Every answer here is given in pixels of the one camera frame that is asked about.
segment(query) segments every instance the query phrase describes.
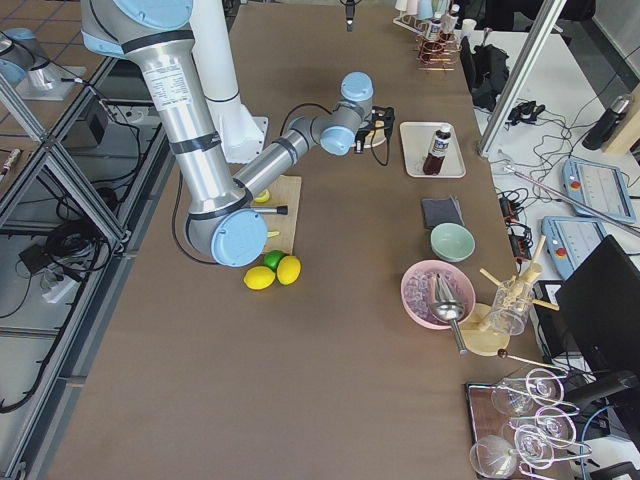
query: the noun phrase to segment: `bottle label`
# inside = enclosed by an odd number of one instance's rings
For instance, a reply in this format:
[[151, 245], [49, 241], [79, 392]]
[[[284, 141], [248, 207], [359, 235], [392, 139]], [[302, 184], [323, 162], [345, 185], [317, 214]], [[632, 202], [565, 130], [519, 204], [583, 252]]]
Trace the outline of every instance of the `bottle label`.
[[449, 147], [450, 140], [450, 138], [442, 139], [435, 137], [429, 153], [434, 157], [444, 157], [447, 154], [447, 147]]
[[442, 25], [440, 23], [431, 22], [429, 25], [429, 34], [427, 35], [428, 42], [436, 42], [440, 36], [440, 29]]

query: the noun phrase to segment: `blue joint cap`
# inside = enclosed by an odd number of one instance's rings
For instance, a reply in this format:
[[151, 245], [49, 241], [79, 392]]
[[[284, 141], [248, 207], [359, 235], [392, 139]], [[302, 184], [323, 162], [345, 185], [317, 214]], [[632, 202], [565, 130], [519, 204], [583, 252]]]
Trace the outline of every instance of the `blue joint cap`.
[[10, 28], [4, 34], [11, 40], [35, 40], [35, 34], [28, 28]]
[[242, 209], [225, 218], [211, 239], [211, 256], [228, 267], [244, 267], [262, 253], [267, 243], [267, 224], [253, 210]]
[[347, 100], [363, 102], [373, 97], [373, 83], [366, 73], [351, 72], [342, 80], [340, 92]]
[[0, 74], [5, 78], [7, 82], [11, 85], [17, 85], [24, 77], [27, 76], [27, 72], [20, 68], [13, 62], [8, 62], [6, 60], [0, 60]]
[[351, 148], [356, 134], [347, 127], [336, 125], [327, 128], [320, 135], [320, 145], [333, 155], [346, 155]]
[[131, 20], [158, 30], [184, 27], [193, 12], [193, 0], [113, 0]]
[[84, 30], [82, 31], [82, 39], [84, 40], [84, 46], [94, 53], [106, 55], [107, 57], [125, 58], [122, 47], [117, 43], [107, 42], [101, 38], [94, 37]]

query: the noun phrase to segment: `blue and white device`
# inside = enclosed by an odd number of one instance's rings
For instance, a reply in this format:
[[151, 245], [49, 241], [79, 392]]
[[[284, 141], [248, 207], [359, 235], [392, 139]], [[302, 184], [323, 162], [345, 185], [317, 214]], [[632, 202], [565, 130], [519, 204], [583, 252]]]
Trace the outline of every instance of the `blue and white device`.
[[[567, 195], [624, 223], [636, 223], [627, 186], [618, 167], [569, 158], [562, 169]], [[580, 207], [578, 215], [589, 216]]]
[[583, 217], [544, 217], [542, 234], [560, 276], [566, 280], [607, 236], [600, 220]]

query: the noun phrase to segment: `white tray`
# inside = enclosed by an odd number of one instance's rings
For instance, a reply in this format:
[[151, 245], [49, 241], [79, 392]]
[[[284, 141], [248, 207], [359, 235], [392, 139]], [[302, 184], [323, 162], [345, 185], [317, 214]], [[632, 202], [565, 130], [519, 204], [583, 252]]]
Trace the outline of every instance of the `white tray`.
[[422, 171], [433, 134], [443, 122], [403, 122], [400, 137], [404, 151], [404, 166], [411, 177], [416, 178], [462, 178], [467, 173], [460, 153], [456, 131], [451, 126], [451, 142], [438, 175], [425, 175]]

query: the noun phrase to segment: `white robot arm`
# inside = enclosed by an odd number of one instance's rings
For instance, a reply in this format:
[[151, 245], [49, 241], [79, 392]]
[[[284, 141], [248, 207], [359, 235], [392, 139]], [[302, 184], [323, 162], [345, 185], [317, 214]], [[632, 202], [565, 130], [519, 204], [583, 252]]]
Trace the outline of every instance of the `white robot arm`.
[[331, 115], [295, 120], [232, 176], [191, 55], [193, 1], [82, 0], [84, 42], [140, 67], [191, 193], [186, 238], [203, 255], [239, 267], [255, 260], [267, 241], [266, 223], [249, 208], [253, 197], [315, 145], [346, 154], [371, 116], [373, 87], [364, 73], [347, 75]]

